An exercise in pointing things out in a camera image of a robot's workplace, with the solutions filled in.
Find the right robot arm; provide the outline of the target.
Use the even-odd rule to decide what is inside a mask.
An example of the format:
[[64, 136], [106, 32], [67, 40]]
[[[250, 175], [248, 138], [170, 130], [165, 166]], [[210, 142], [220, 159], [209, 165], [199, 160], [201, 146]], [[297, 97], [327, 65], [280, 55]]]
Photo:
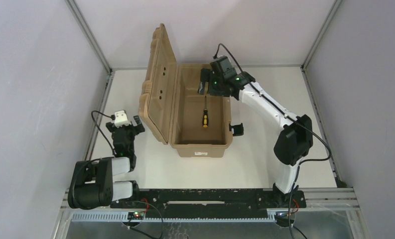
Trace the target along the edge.
[[297, 187], [298, 165], [313, 146], [312, 120], [298, 116], [280, 105], [246, 71], [237, 71], [227, 56], [214, 57], [200, 72], [197, 90], [200, 95], [233, 97], [263, 117], [277, 135], [273, 147], [279, 160], [279, 172], [273, 189], [291, 198]]

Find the black yellow screwdriver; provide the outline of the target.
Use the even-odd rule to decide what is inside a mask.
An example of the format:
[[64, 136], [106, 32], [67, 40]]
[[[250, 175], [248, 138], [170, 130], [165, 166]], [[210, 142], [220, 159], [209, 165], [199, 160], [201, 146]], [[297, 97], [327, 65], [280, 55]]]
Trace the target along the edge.
[[208, 127], [207, 96], [204, 97], [204, 109], [203, 109], [203, 117], [202, 117], [202, 126], [204, 128]]

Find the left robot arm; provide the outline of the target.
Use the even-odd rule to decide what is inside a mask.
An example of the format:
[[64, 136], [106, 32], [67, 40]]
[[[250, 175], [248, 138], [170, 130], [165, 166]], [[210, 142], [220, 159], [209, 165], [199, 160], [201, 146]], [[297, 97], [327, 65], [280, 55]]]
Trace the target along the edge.
[[133, 117], [136, 125], [128, 120], [126, 113], [123, 117], [116, 119], [113, 115], [113, 120], [106, 123], [113, 141], [112, 156], [76, 162], [67, 198], [70, 208], [91, 210], [110, 205], [114, 194], [121, 192], [115, 189], [113, 176], [134, 171], [134, 140], [145, 128], [138, 115]]

